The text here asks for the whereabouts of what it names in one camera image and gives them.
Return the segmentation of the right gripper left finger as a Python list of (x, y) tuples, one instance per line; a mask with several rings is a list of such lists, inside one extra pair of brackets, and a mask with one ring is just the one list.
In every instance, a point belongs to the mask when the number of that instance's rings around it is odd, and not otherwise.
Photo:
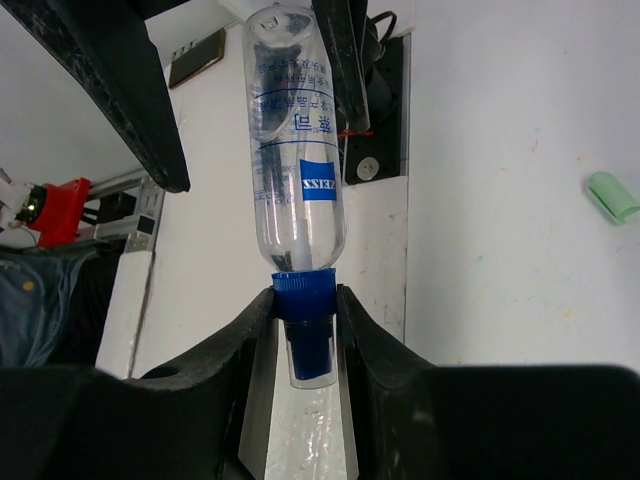
[(261, 479), (275, 386), (274, 293), (139, 379), (1, 373), (5, 479)]

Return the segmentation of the clear spray bottle blue cap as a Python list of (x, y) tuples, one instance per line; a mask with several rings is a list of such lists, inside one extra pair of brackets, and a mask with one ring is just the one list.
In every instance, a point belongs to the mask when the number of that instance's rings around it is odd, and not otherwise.
[(314, 12), (275, 4), (243, 32), (256, 233), (290, 384), (333, 384), (334, 264), (346, 235), (332, 70)]

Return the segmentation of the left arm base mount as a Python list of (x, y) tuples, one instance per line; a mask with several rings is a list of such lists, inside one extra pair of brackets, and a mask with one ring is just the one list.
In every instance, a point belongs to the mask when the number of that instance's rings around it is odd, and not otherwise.
[(406, 38), (394, 33), (397, 20), (392, 11), (366, 20), (363, 61), (370, 127), (349, 132), (344, 116), (338, 116), (342, 174), (348, 185), (405, 173), (407, 54)]

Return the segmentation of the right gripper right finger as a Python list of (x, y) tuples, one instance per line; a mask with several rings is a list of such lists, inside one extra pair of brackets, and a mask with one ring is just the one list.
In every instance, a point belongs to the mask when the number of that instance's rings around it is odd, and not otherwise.
[(439, 367), (337, 291), (351, 479), (635, 479), (639, 377), (610, 365)]

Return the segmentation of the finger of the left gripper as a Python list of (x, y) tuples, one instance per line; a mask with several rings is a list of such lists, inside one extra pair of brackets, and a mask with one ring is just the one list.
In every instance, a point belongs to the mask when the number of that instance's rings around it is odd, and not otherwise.
[(330, 61), (333, 89), (348, 127), (370, 128), (362, 51), (367, 1), (312, 0)]
[(170, 193), (191, 187), (146, 20), (175, 1), (7, 1), (5, 10), (89, 95), (141, 166)]

